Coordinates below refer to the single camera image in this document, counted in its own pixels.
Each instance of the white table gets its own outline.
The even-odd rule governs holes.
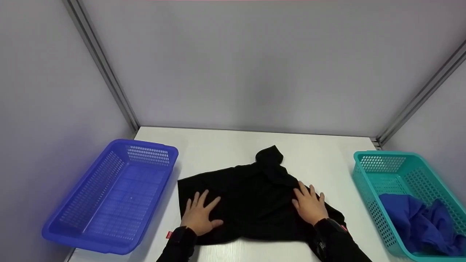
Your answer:
[[[325,192],[325,200],[340,210],[359,247],[374,262],[394,262],[384,248],[350,177],[355,151],[374,150],[369,138],[244,131],[142,127],[135,139],[172,145],[179,157],[172,179],[142,243],[128,255],[76,249],[69,262],[154,262],[167,242],[168,231],[180,224],[176,180],[235,165],[250,164],[261,149],[276,145],[282,165],[305,184]],[[196,249],[199,262],[311,262],[319,259],[305,243],[238,239]]]

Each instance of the black cuff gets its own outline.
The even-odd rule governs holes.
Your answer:
[[[194,253],[194,245],[198,236],[188,227],[176,228],[167,242],[167,246],[179,246],[184,256],[190,257]]]
[[[340,224],[330,218],[320,220],[314,225],[314,228],[317,231],[317,236],[324,241],[333,233],[347,233]]]

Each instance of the blue plastic basket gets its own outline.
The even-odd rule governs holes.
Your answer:
[[[172,146],[111,142],[42,229],[60,244],[124,255],[145,234],[173,170]]]
[[[427,205],[441,199],[454,220],[455,230],[466,234],[464,207],[421,156],[408,152],[366,151],[356,152],[354,159],[353,180],[385,247],[392,255],[409,257],[417,262],[466,262],[466,256],[410,253],[379,199],[379,195],[384,193],[409,194]]]

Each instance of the sleeve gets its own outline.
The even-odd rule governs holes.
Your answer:
[[[317,231],[316,244],[322,254],[320,258],[326,262],[371,262],[364,252],[353,241],[345,228],[332,225],[328,220],[319,221],[314,227]]]
[[[189,236],[191,238],[195,236],[192,230],[187,233],[194,234]],[[194,245],[195,241],[173,243],[169,240],[157,262],[187,262],[194,253]]]

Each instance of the blue garment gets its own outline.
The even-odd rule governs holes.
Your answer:
[[[432,248],[450,256],[465,253],[466,237],[455,232],[453,220],[442,201],[437,199],[431,207],[426,207],[410,195],[382,194],[380,200],[411,253]]]

